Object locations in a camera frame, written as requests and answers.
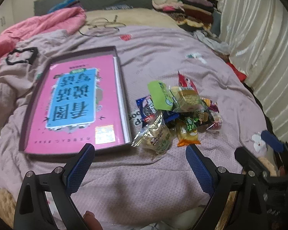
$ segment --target pillow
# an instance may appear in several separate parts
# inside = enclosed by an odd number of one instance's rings
[[[152,27],[167,27],[179,28],[176,22],[166,14],[146,9],[146,8],[133,8],[123,10],[95,10],[86,12],[87,22],[90,23],[96,18],[106,18],[108,21],[113,21],[115,16],[117,22],[128,25],[138,26],[152,26]],[[89,26],[82,27],[81,32],[84,33]]]

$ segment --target eyeglasses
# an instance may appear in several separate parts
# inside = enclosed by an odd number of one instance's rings
[[[90,23],[86,23],[86,25],[89,26],[89,30],[91,30],[89,31],[90,34],[83,34],[80,30],[79,33],[90,37],[102,37],[115,34],[119,32],[120,27],[126,27],[126,24],[117,22],[117,18],[118,16],[115,15],[114,20],[111,22],[103,17],[95,18]]]

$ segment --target blue snack wrapper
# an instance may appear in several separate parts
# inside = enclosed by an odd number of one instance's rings
[[[179,117],[179,113],[175,113],[172,111],[163,111],[163,118],[164,118],[165,123],[173,121],[178,117]]]
[[[154,122],[157,117],[157,110],[154,108],[154,103],[151,96],[148,95],[146,97],[139,98],[136,100],[136,102],[143,119],[143,125]]]

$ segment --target satin curtain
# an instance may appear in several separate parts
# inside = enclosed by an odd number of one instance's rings
[[[220,0],[220,38],[275,135],[288,141],[288,12],[280,0]]]

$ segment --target blue gripper pad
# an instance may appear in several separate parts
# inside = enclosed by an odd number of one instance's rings
[[[197,155],[195,150],[189,145],[186,148],[185,156],[187,158],[187,161],[193,170],[196,179],[198,180],[200,187],[205,193],[208,193],[210,197],[214,194],[214,180],[200,159],[200,157]]]
[[[63,182],[68,195],[78,191],[88,169],[95,157],[95,148],[92,144],[85,144],[76,157],[68,162],[63,173]]]
[[[282,153],[284,151],[284,144],[277,139],[276,136],[272,135],[268,131],[263,131],[261,133],[261,139],[271,146],[273,150],[277,153]]]

